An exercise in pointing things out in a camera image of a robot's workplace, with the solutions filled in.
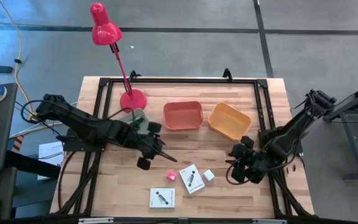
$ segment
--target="concrete floor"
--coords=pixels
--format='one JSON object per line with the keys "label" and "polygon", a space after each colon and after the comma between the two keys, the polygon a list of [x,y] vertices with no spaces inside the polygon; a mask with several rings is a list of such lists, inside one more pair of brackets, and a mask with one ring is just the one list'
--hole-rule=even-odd
{"label": "concrete floor", "polygon": [[[17,0],[6,1],[6,7],[16,22],[24,26],[91,27],[89,6],[92,2]],[[267,77],[263,41],[259,34],[245,33],[258,29],[253,0],[102,2],[110,18],[120,27],[243,30],[242,33],[234,30],[226,33],[210,30],[208,33],[125,32],[119,46],[127,71],[134,69],[145,76],[220,77],[228,67],[235,77]],[[358,30],[358,1],[259,0],[259,3],[265,29]],[[0,6],[0,24],[8,23]],[[285,79],[290,104],[295,106],[301,102],[311,88],[338,99],[358,90],[357,33],[305,33],[266,35],[273,75]],[[74,102],[83,76],[119,74],[109,48],[93,45],[90,32],[23,30],[21,34],[24,64],[19,76],[31,99],[53,93]],[[17,51],[16,33],[0,30],[0,65],[14,66]],[[14,77],[0,74],[0,82],[14,82]],[[24,102],[20,93],[17,100]],[[28,126],[15,112],[11,133]],[[341,177],[356,171],[343,127],[317,121],[309,131],[302,144],[316,214],[358,221],[358,181],[345,184]],[[48,130],[28,135],[22,153],[36,154],[39,144],[52,141],[55,136]],[[19,184],[28,182],[35,183],[36,176],[21,174],[18,177]],[[29,215],[28,210],[21,215]]]}

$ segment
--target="white paper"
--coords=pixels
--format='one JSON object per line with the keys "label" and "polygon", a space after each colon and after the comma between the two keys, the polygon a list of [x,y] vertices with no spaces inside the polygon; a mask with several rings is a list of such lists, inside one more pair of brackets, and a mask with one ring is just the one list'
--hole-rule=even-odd
{"label": "white paper", "polygon": [[[54,155],[56,153],[59,152],[63,152],[63,146],[62,146],[62,142],[53,142],[53,143],[47,143],[47,144],[41,144],[39,145],[39,151],[38,151],[38,158],[44,158],[47,156],[51,156]],[[54,156],[52,158],[49,159],[39,159],[42,162],[47,162],[49,164],[53,164],[56,166],[62,166],[62,162],[63,162],[63,153],[58,155],[58,156]],[[38,180],[45,180],[48,177],[44,177],[41,175],[38,175]]]}
{"label": "white paper", "polygon": [[150,189],[150,208],[175,208],[175,189]]}
{"label": "white paper", "polygon": [[205,184],[194,164],[179,171],[179,174],[189,194],[205,187]]}

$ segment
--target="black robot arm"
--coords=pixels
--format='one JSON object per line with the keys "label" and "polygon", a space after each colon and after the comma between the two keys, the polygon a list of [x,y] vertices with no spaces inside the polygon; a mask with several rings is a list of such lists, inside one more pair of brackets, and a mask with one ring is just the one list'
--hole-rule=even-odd
{"label": "black robot arm", "polygon": [[267,172],[281,169],[295,158],[298,143],[304,131],[317,119],[326,116],[334,108],[336,99],[322,91],[310,90],[306,94],[304,108],[286,125],[274,130],[260,131],[259,152],[252,150],[253,140],[244,136],[236,144],[229,156],[236,158],[228,161],[233,166],[232,177],[239,183],[245,178],[258,184]]}
{"label": "black robot arm", "polygon": [[36,109],[37,114],[31,122],[41,123],[49,119],[67,125],[70,128],[68,133],[74,134],[68,134],[69,136],[65,137],[60,136],[60,140],[63,142],[78,140],[102,149],[105,148],[106,143],[111,143],[120,147],[137,149],[143,155],[139,158],[137,165],[145,170],[150,168],[148,159],[154,159],[156,155],[177,162],[176,159],[162,152],[164,142],[158,134],[161,130],[161,124],[150,122],[149,133],[139,134],[134,125],[111,120],[111,117],[99,119],[71,106],[60,95],[46,94],[44,99],[39,101],[41,104]]}

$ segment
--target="white cube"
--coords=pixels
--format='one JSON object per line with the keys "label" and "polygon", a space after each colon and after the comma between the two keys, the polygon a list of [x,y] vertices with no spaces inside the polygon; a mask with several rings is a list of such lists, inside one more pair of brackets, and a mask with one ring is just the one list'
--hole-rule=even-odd
{"label": "white cube", "polygon": [[208,181],[211,181],[215,177],[215,175],[210,170],[207,170],[204,172],[204,177]]}

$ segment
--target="yellow plastic bowl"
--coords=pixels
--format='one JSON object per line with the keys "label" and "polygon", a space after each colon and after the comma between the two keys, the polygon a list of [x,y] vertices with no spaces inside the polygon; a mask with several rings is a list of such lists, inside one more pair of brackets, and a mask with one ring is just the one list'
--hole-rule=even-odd
{"label": "yellow plastic bowl", "polygon": [[251,119],[239,110],[225,104],[218,103],[208,118],[209,126],[234,141],[240,141],[251,126]]}

